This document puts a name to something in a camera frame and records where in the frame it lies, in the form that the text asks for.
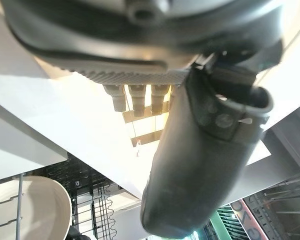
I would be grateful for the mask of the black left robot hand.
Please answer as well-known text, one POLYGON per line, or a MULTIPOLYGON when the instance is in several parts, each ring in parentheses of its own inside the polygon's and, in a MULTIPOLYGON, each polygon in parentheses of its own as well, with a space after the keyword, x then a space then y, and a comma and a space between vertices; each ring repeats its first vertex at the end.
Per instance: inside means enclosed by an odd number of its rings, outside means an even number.
POLYGON ((123 111, 172 86, 142 195, 150 234, 182 239, 221 206, 274 106, 259 72, 282 57, 282 0, 3 0, 34 56, 100 83, 123 111))

